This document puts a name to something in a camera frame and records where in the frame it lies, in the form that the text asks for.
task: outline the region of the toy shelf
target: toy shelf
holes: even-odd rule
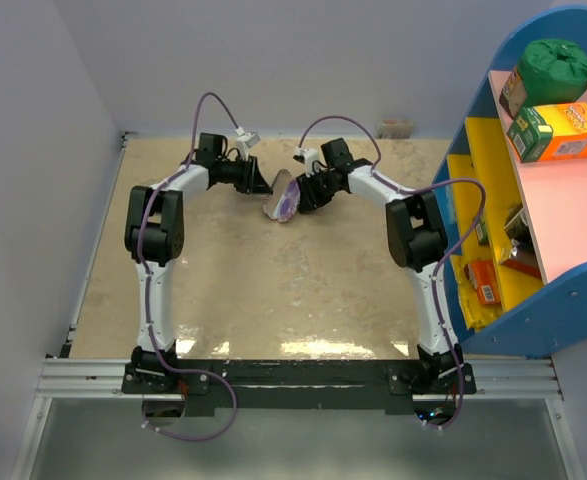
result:
[[[552,9],[507,37],[434,178],[477,178],[487,191],[489,246],[480,246],[472,234],[444,269],[451,322],[468,353],[545,357],[587,339],[587,159],[520,163],[505,134],[512,120],[498,103],[526,46],[542,38],[574,41],[587,54],[587,7]],[[587,102],[587,92],[580,100]],[[469,229],[479,192],[455,184],[437,199],[452,245]],[[499,265],[502,250],[510,247],[504,223],[519,203],[528,215],[542,280]],[[494,262],[501,306],[479,304],[463,273],[475,259]]]
[[[489,81],[495,102],[509,72],[491,71]],[[580,98],[587,102],[587,91]],[[513,120],[497,105],[502,129]],[[555,162],[521,163],[506,138],[531,236],[545,283],[587,261],[587,158]]]

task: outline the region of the blue shelf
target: blue shelf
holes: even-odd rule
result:
[[[541,38],[572,40],[587,53],[587,6],[547,10],[523,23],[506,38],[491,60],[433,183],[448,179],[449,154],[470,154],[464,126],[466,117],[497,118],[489,71],[512,70],[525,47]],[[459,233],[448,189],[440,189],[437,200],[449,245],[452,245],[459,239]],[[587,339],[587,263],[566,272],[477,333],[466,328],[450,265],[445,268],[444,279],[451,322],[467,353],[545,357]]]

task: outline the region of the yellow box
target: yellow box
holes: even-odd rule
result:
[[[507,135],[522,162],[587,157],[587,103],[523,108]]]

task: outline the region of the white label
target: white label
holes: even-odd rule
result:
[[[522,155],[522,153],[524,153],[524,150],[526,150],[526,145],[524,145],[524,141],[520,137],[519,133],[517,135],[515,135],[515,138],[513,139],[513,143],[515,144],[515,148],[517,148],[517,153]]]
[[[493,296],[493,290],[489,285],[482,285],[482,295],[484,295],[484,300],[487,302],[495,301],[495,296]]]
[[[587,138],[573,142],[562,142],[555,150],[554,157],[560,155],[579,155],[587,146]]]
[[[475,288],[477,290],[477,280],[475,280],[475,273],[473,272],[473,269],[469,267],[469,280],[471,280],[471,283],[473,284],[473,288]]]

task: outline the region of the metal rail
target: metal rail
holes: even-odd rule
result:
[[[125,395],[121,392],[128,360],[48,359],[44,364],[39,398],[145,398],[179,399],[175,394]],[[470,360],[478,392],[468,400],[561,399],[550,360]],[[420,395],[415,400],[439,396]]]

